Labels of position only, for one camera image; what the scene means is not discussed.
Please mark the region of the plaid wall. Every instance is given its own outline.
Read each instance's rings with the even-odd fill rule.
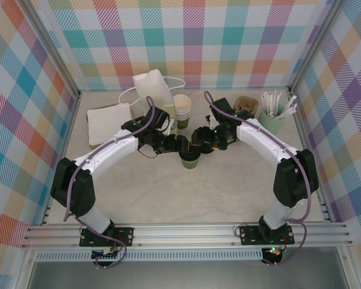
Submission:
[[[130,88],[132,75],[156,68],[192,88],[286,86],[326,3],[32,1],[76,82],[91,90]]]
[[[361,0],[348,1],[297,92],[326,195],[350,225],[361,269]]]
[[[293,72],[291,73],[291,76],[289,78],[288,81],[288,85],[287,86],[291,86],[295,76],[297,75],[298,70],[300,69],[301,65],[302,65],[302,61],[306,58],[307,53],[309,52],[310,48],[312,47],[313,41],[315,39],[315,37],[317,36],[317,34],[319,33],[319,29],[321,28],[322,23],[324,22],[326,16],[329,13],[330,7],[332,6],[334,0],[327,0],[326,4],[324,5],[324,7],[322,8],[321,14],[319,15],[316,24],[314,25],[314,28],[309,36],[309,38],[307,39],[304,48],[302,49],[302,52],[300,54],[300,58],[298,59],[298,61],[296,62]]]
[[[0,288],[42,213],[73,102],[15,0],[0,0]]]

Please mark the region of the floor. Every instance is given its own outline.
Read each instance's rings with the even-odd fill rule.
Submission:
[[[209,90],[214,99],[226,97],[232,105],[241,95],[260,100],[264,90]],[[177,90],[191,98],[189,127],[181,134],[191,139],[193,131],[207,125],[205,115],[209,107],[203,90]],[[85,92],[73,127],[66,156],[77,158],[90,152],[86,112],[89,109],[116,104],[120,92]],[[126,94],[126,101],[136,98]],[[286,94],[281,100],[287,103]],[[133,117],[140,115],[139,104],[131,107]],[[277,135],[289,145],[302,149],[294,118],[286,119]],[[142,150],[154,155],[151,148]],[[241,142],[226,151],[202,155],[193,170],[182,167],[177,153],[148,159],[134,152],[112,166],[95,183],[98,207],[115,223],[204,223],[257,222],[275,197],[273,193],[275,169],[253,148]],[[293,217],[301,217],[306,203],[299,206]],[[48,223],[61,223],[64,210],[53,202]],[[307,221],[322,221],[318,198],[314,194]]]

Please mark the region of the cable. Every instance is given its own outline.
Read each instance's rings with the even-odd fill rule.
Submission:
[[[281,265],[286,264],[286,263],[289,262],[290,260],[294,259],[295,256],[297,256],[297,254],[299,253],[299,251],[301,251],[301,249],[302,249],[302,247],[303,247],[303,245],[304,245],[304,243],[305,243],[305,241],[306,241],[307,228],[306,228],[306,225],[305,225],[304,223],[299,223],[299,224],[302,225],[303,230],[304,230],[301,244],[298,246],[297,250],[295,250],[295,252],[294,252],[291,256],[288,256],[287,259],[279,262],[278,265],[277,265],[277,264],[274,264],[275,266],[281,266]],[[270,262],[270,261],[268,261],[268,260],[265,260],[265,259],[264,259],[264,261],[265,261],[266,263],[272,264],[272,262]]]
[[[213,98],[210,94],[210,92],[208,92],[207,90],[205,90],[204,92],[204,96],[205,99],[207,101],[207,103],[210,105],[211,108],[213,108],[215,111],[219,112],[220,114],[227,116],[231,119],[235,119],[239,122],[242,123],[246,123],[248,126],[251,126],[252,128],[256,129],[257,131],[260,131],[261,133],[263,133],[265,136],[267,136],[271,141],[273,141],[275,144],[279,145],[282,149],[284,149],[288,155],[295,161],[295,163],[297,164],[298,168],[300,169],[300,172],[303,176],[304,182],[305,182],[305,187],[306,187],[306,193],[307,193],[307,207],[306,207],[306,212],[303,215],[302,218],[300,219],[287,219],[287,222],[290,223],[295,223],[295,224],[300,224],[304,227],[304,235],[303,235],[303,239],[301,244],[299,245],[299,247],[297,248],[297,250],[293,253],[293,255],[291,255],[288,259],[282,261],[279,263],[279,265],[285,264],[287,261],[293,259],[297,253],[301,250],[302,246],[304,245],[305,241],[306,241],[306,235],[307,235],[307,228],[305,226],[305,224],[303,223],[304,220],[306,220],[306,218],[308,217],[309,213],[310,213],[310,209],[312,207],[312,193],[310,191],[310,184],[309,184],[309,179],[307,178],[305,169],[303,168],[302,164],[300,163],[300,161],[298,160],[298,158],[280,141],[278,141],[278,139],[276,139],[272,134],[270,134],[269,132],[267,132],[266,130],[260,128],[259,126],[256,126],[254,124],[252,124],[251,122],[248,122],[247,120],[244,119],[240,119],[239,117],[236,116],[232,116],[231,114],[219,109],[218,107],[216,107],[213,102]]]
[[[84,161],[82,161],[82,163],[80,165],[78,165],[78,167],[76,168],[76,170],[72,174],[69,185],[68,185],[66,214],[64,215],[64,219],[63,219],[64,222],[66,222],[67,219],[69,218],[69,216],[71,216],[70,215],[70,208],[71,208],[71,194],[72,194],[73,183],[75,182],[75,178],[76,178],[77,174],[79,173],[79,171],[87,163],[87,160],[90,161],[91,159],[93,159],[95,157],[95,155],[97,155],[99,152],[101,152],[102,150],[104,150],[108,146],[110,146],[110,145],[112,145],[114,143],[117,143],[120,140],[124,140],[126,138],[132,137],[132,136],[134,136],[135,134],[138,134],[141,131],[144,131],[151,124],[152,120],[154,119],[154,115],[155,115],[155,104],[154,104],[154,100],[151,98],[151,96],[148,96],[146,99],[147,99],[147,102],[149,103],[149,105],[152,107],[152,111],[151,111],[149,121],[144,126],[142,126],[140,129],[138,129],[138,130],[136,130],[136,131],[134,131],[134,132],[132,132],[130,134],[124,135],[123,137],[119,137],[116,140],[110,140],[109,142],[102,144],[100,147],[95,149],[95,151],[92,154],[90,154],[87,159],[85,159]]]
[[[286,241],[286,237],[285,237],[285,235],[281,234],[281,236],[282,236],[282,238],[283,238],[283,241],[285,242],[285,248],[284,248],[284,251],[286,251],[286,250],[287,250],[286,245],[288,244],[288,242]]]
[[[155,157],[149,157],[148,155],[145,155],[144,153],[142,153],[142,152],[140,151],[140,149],[138,149],[138,151],[139,151],[142,155],[144,155],[146,158],[156,158],[156,157],[158,156],[158,154],[156,154]]]
[[[86,225],[84,222],[82,222],[79,218],[75,217],[75,220],[78,221],[82,226],[87,226],[87,225]],[[101,269],[105,269],[105,270],[106,270],[106,269],[109,269],[109,268],[112,268],[112,267],[116,266],[117,264],[119,264],[119,263],[126,257],[126,255],[127,255],[127,246],[126,246],[122,241],[119,241],[118,239],[115,239],[115,238],[112,238],[112,237],[103,235],[103,234],[101,234],[101,233],[98,233],[98,232],[96,232],[95,230],[91,229],[89,226],[87,226],[87,230],[89,230],[91,233],[93,233],[93,234],[95,234],[95,235],[97,235],[97,236],[99,236],[99,237],[102,237],[102,238],[104,238],[104,239],[107,239],[107,240],[113,241],[113,242],[115,242],[115,243],[118,243],[119,245],[121,245],[121,247],[125,248],[125,251],[124,251],[122,257],[121,257],[119,260],[112,262],[112,263],[111,263],[110,265],[108,265],[108,266],[100,266],[100,265],[97,263],[97,261],[98,261],[98,259],[99,259],[100,257],[96,257],[96,258],[95,258],[95,264],[96,264],[97,268],[101,268]]]
[[[241,238],[241,236],[238,236],[238,234],[236,233],[236,230],[238,230],[238,228],[239,228],[240,226],[248,226],[248,224],[243,223],[243,224],[238,225],[238,227],[235,228],[234,234],[235,234],[238,238]]]
[[[111,144],[113,143],[117,143],[118,141],[120,140],[124,140],[128,137],[132,137],[134,136],[135,134],[138,134],[140,133],[141,131],[145,130],[153,121],[154,119],[154,115],[155,115],[155,103],[153,101],[153,99],[150,97],[150,96],[147,96],[147,102],[149,103],[149,105],[152,107],[152,111],[151,111],[151,115],[150,115],[150,118],[149,118],[149,121],[144,125],[142,126],[140,129],[130,133],[130,134],[127,134],[127,135],[124,135],[123,137],[118,137],[116,138],[115,140],[110,140],[108,143],[105,143],[103,144],[102,146],[100,146],[98,149],[96,149],[92,154],[90,154],[88,156],[88,158],[86,160],[84,160],[80,165],[78,165],[78,167],[76,168],[76,170],[74,171],[74,173],[72,174],[71,176],[71,179],[70,179],[70,182],[69,182],[69,186],[68,186],[68,190],[67,190],[67,203],[66,203],[66,214],[64,216],[64,219],[63,221],[67,221],[67,219],[72,215],[70,214],[70,208],[71,208],[71,195],[72,195],[72,187],[73,187],[73,183],[75,182],[75,178],[77,176],[77,174],[79,173],[79,171],[81,170],[81,168],[84,166],[84,164],[87,163],[87,160],[91,160],[92,158],[95,157],[96,154],[98,154],[100,151],[104,150],[105,148],[107,148],[108,146],[110,146]],[[87,226],[84,222],[82,222],[79,218],[75,217],[75,219],[82,225],[82,226]],[[108,269],[108,268],[112,268],[114,266],[116,266],[117,264],[119,264],[126,256],[127,254],[127,247],[126,245],[122,242],[122,241],[119,241],[115,238],[111,238],[109,236],[106,236],[106,235],[103,235],[103,234],[100,234],[98,232],[96,232],[94,229],[90,228],[89,226],[87,226],[87,229],[92,232],[93,234],[95,235],[98,235],[104,239],[107,239],[107,240],[111,240],[111,241],[114,241],[116,243],[118,243],[119,245],[121,245],[121,247],[124,247],[125,248],[125,251],[122,255],[122,257],[118,260],[118,261],[115,261],[113,262],[111,265],[109,266],[104,266],[104,267],[101,267],[98,263],[97,263],[97,260],[99,259],[99,257],[97,257],[95,259],[95,264],[97,265],[98,268],[102,268],[102,269]]]

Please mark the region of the stack of paper cups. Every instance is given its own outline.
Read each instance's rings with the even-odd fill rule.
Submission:
[[[191,114],[191,99],[187,95],[176,95],[174,104],[178,129],[185,129]]]

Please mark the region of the paper bag handle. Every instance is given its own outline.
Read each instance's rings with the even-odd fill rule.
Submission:
[[[170,77],[170,76],[163,76],[163,78],[177,79],[177,80],[180,80],[180,81],[183,82],[182,85],[176,86],[176,87],[172,87],[172,88],[170,88],[169,90],[171,90],[171,89],[181,89],[182,87],[185,87],[185,85],[186,85],[186,82],[185,82],[184,80],[180,79],[180,78]],[[118,101],[119,101],[119,104],[120,104],[121,106],[123,106],[123,107],[130,107],[131,105],[136,104],[136,103],[140,100],[140,98],[138,98],[136,101],[134,101],[133,103],[131,103],[131,104],[129,104],[129,105],[123,105],[123,103],[120,102],[120,97],[121,97],[124,93],[129,92],[130,90],[133,90],[133,89],[135,89],[135,86],[134,86],[134,87],[131,87],[130,89],[127,89],[127,90],[123,91],[123,92],[119,95]]]

